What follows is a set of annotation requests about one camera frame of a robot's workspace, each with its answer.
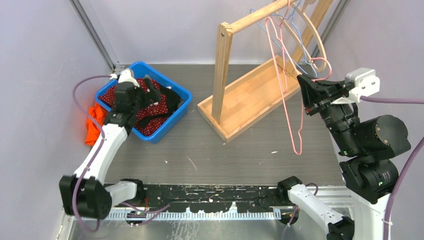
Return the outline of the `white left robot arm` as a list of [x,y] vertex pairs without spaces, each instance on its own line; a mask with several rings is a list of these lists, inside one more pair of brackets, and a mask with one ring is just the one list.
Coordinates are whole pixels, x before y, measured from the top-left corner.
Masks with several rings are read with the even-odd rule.
[[273,187],[211,186],[211,185],[144,185],[139,179],[125,178],[111,185],[105,184],[106,173],[118,149],[136,124],[137,113],[160,101],[157,87],[146,77],[144,90],[132,76],[111,75],[115,82],[115,101],[99,126],[100,135],[81,166],[59,181],[64,211],[78,220],[106,219],[111,209],[122,205],[135,213],[226,213],[235,205],[240,213],[270,212],[288,205]]

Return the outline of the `wooden hanger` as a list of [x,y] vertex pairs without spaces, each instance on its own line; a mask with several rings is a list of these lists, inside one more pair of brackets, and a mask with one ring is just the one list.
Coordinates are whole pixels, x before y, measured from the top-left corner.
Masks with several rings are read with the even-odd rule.
[[307,65],[320,73],[330,65],[318,28],[327,15],[332,0],[284,0],[285,13],[278,17],[296,42],[289,55],[295,65]]

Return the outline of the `light blue hanger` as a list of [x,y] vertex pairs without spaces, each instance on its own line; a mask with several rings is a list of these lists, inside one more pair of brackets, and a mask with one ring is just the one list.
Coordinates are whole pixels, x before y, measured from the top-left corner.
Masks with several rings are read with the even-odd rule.
[[[276,38],[272,38],[271,36],[268,37],[270,41],[272,41],[275,45],[277,45],[278,48],[281,49],[283,53],[283,57],[288,57],[296,66],[297,70],[300,70],[302,73],[306,74],[307,71],[305,71],[302,67],[302,65],[307,65],[311,68],[311,71],[313,72],[313,75],[315,77],[318,76],[317,72],[321,72],[326,66],[326,63],[323,63],[321,67],[317,67],[314,63],[314,58],[310,56],[310,54],[307,51],[307,43],[305,40],[303,40],[302,35],[300,34],[300,31],[296,24],[294,23],[294,17],[295,14],[298,14],[300,17],[304,16],[304,9],[300,8],[299,5],[303,3],[304,7],[307,7],[309,5],[308,0],[295,0],[290,6],[287,7],[287,10],[291,10],[291,14],[285,13],[285,15],[281,15],[278,12],[273,13],[270,15],[270,19],[272,20],[273,24],[277,24],[280,29],[279,32],[275,34]],[[291,35],[291,37],[296,41],[297,46],[301,49],[300,57],[302,58],[301,64],[298,63],[297,60],[295,60],[293,54],[289,54],[284,43],[283,43],[283,30],[281,27],[285,27],[287,32]]]

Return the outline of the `black garment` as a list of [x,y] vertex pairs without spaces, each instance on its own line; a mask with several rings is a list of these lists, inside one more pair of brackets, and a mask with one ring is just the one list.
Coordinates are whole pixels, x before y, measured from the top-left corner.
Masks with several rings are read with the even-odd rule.
[[141,116],[137,116],[138,128],[145,128],[154,119],[168,118],[170,117],[182,104],[182,98],[171,88],[159,85],[161,93],[161,100],[158,105],[151,105],[148,108],[143,109],[139,113]]

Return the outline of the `red polka dot garment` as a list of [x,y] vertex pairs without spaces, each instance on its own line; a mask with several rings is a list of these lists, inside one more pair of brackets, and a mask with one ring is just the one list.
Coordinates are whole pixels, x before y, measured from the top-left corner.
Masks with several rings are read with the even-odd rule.
[[149,137],[179,108],[182,99],[174,90],[149,76],[137,78],[136,81],[145,107],[136,113],[135,129]]

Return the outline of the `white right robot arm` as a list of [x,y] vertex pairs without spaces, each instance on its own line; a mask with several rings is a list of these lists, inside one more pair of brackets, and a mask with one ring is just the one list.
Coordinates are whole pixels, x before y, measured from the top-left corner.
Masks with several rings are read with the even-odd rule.
[[400,179],[392,159],[411,149],[405,123],[393,115],[360,121],[356,103],[336,104],[346,97],[353,83],[314,81],[299,75],[305,113],[319,114],[347,161],[339,164],[354,203],[354,218],[328,207],[295,176],[277,184],[283,205],[294,204],[324,231],[328,240],[381,240],[384,237],[386,204]]

